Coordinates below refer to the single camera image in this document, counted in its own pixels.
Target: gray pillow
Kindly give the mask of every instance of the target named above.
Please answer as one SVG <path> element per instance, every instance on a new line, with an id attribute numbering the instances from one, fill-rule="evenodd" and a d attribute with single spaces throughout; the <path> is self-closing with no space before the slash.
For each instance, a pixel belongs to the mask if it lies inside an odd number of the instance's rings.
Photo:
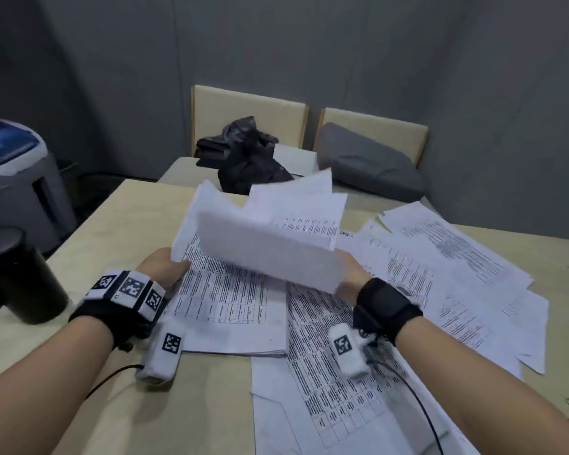
<path id="1" fill-rule="evenodd" d="M 424 180 L 407 155 L 337 124 L 322 127 L 314 151 L 319 167 L 330 167 L 342 183 L 406 203 L 424 196 Z"/>

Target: black thermos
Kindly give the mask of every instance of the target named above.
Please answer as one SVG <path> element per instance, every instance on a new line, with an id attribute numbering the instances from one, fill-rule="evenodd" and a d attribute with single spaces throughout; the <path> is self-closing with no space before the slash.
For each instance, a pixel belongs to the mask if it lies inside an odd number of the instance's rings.
<path id="1" fill-rule="evenodd" d="M 0 290 L 5 305 L 28 324 L 50 321 L 68 304 L 44 257 L 16 227 L 0 227 Z"/>

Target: chair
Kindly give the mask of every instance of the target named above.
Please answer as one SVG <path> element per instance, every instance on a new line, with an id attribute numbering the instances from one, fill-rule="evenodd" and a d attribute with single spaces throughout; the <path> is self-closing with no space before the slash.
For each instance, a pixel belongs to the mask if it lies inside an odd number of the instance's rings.
<path id="1" fill-rule="evenodd" d="M 301 147 L 308 120 L 308 107 L 300 102 L 239 93 L 209 86 L 192 86 L 192 156 L 196 142 L 221 134 L 235 119 L 254 116 L 257 128 L 284 145 Z M 182 156 L 167 169 L 159 183 L 197 187 L 209 179 L 220 188 L 217 169 L 196 166 L 196 158 Z"/>
<path id="2" fill-rule="evenodd" d="M 421 159 L 426 140 L 428 139 L 428 128 L 420 124 L 370 114 L 349 112 L 348 110 L 339 110 L 337 108 L 324 108 L 320 112 L 314 147 L 319 138 L 320 130 L 325 123 L 329 122 L 405 153 L 416 167 Z M 383 198 L 336 182 L 333 184 L 333 191 L 348 194 L 346 207 L 350 209 L 369 210 L 371 212 L 381 213 L 384 210 L 393 209 L 405 204 L 395 199 Z M 422 198 L 420 202 L 436 212 L 426 197 Z"/>

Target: blue transparent cover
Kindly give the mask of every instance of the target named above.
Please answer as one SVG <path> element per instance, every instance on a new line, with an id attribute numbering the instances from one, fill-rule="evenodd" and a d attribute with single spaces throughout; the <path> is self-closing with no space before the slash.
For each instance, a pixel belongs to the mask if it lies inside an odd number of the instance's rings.
<path id="1" fill-rule="evenodd" d="M 0 121 L 0 166 L 29 152 L 39 143 L 31 132 Z"/>

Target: light wood tabletop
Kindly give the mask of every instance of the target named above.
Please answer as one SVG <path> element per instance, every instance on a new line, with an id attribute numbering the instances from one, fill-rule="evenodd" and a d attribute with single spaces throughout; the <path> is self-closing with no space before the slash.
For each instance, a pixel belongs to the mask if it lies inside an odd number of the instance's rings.
<path id="1" fill-rule="evenodd" d="M 107 267 L 134 268 L 170 246 L 194 189 L 127 180 L 49 259 L 77 304 Z M 229 195 L 237 204 L 247 197 Z M 374 214 L 346 210 L 342 229 L 356 231 Z M 546 374 L 523 369 L 525 381 L 567 411 L 569 397 L 569 240 L 460 226 L 467 235 L 535 278 L 531 290 L 550 300 Z M 54 334 L 73 310 L 27 326 L 0 310 L 0 373 Z M 102 379 L 139 362 L 141 352 L 116 351 Z M 132 371 L 106 383 L 85 402 L 56 454 L 253 454 L 250 360 L 183 354 L 168 390 L 148 391 Z"/>

